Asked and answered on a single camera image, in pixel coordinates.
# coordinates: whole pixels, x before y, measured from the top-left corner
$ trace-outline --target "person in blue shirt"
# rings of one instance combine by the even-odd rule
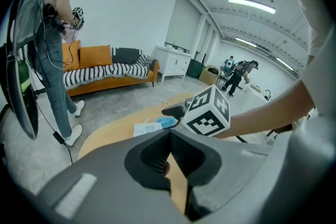
[[[230,59],[226,59],[224,62],[224,72],[229,70],[233,65],[235,64],[235,61],[233,59],[233,56],[230,56]]]

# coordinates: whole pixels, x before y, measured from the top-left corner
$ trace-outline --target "black pants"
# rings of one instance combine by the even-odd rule
[[[233,94],[240,82],[241,82],[241,76],[234,73],[232,77],[224,84],[222,90],[226,90],[227,87],[229,87],[232,84],[229,94]]]

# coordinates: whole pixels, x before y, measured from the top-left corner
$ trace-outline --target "sofa armrest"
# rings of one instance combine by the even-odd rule
[[[153,60],[149,66],[149,69],[153,71],[153,82],[157,81],[157,75],[159,73],[160,63],[158,60]]]

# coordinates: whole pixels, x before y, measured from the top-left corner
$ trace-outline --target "ceiling light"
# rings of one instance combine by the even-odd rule
[[[257,47],[257,45],[254,45],[253,43],[251,43],[251,42],[248,42],[248,41],[246,41],[246,40],[243,40],[243,39],[241,39],[241,38],[239,38],[239,37],[236,37],[236,40],[238,40],[238,41],[240,41],[240,42],[242,42],[242,43],[245,43],[245,44],[247,44],[247,45],[250,45],[250,46],[252,46],[252,47]]]
[[[288,64],[286,64],[284,61],[282,61],[280,58],[277,58],[277,60],[279,62],[281,62],[283,65],[285,65],[286,67],[288,67],[290,70],[294,71],[294,69],[292,69]]]
[[[276,9],[274,7],[265,5],[263,3],[260,2],[256,2],[253,0],[228,0],[230,3],[236,3],[236,4],[242,4],[242,5],[246,5],[246,6],[250,6],[250,7],[254,7],[254,8],[259,8],[262,9],[266,12],[272,13],[274,14]]]

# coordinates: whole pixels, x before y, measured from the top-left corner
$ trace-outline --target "white sneaker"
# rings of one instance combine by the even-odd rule
[[[78,139],[78,137],[80,137],[80,135],[82,134],[82,131],[83,131],[82,125],[80,125],[80,124],[76,125],[72,129],[72,132],[71,132],[70,136],[65,138],[65,143],[68,146],[72,146],[75,143],[75,141]]]
[[[77,104],[76,104],[76,107],[77,107],[77,110],[76,112],[74,113],[75,117],[79,117],[80,116],[80,112],[82,111],[82,108],[84,107],[84,101],[79,101]]]

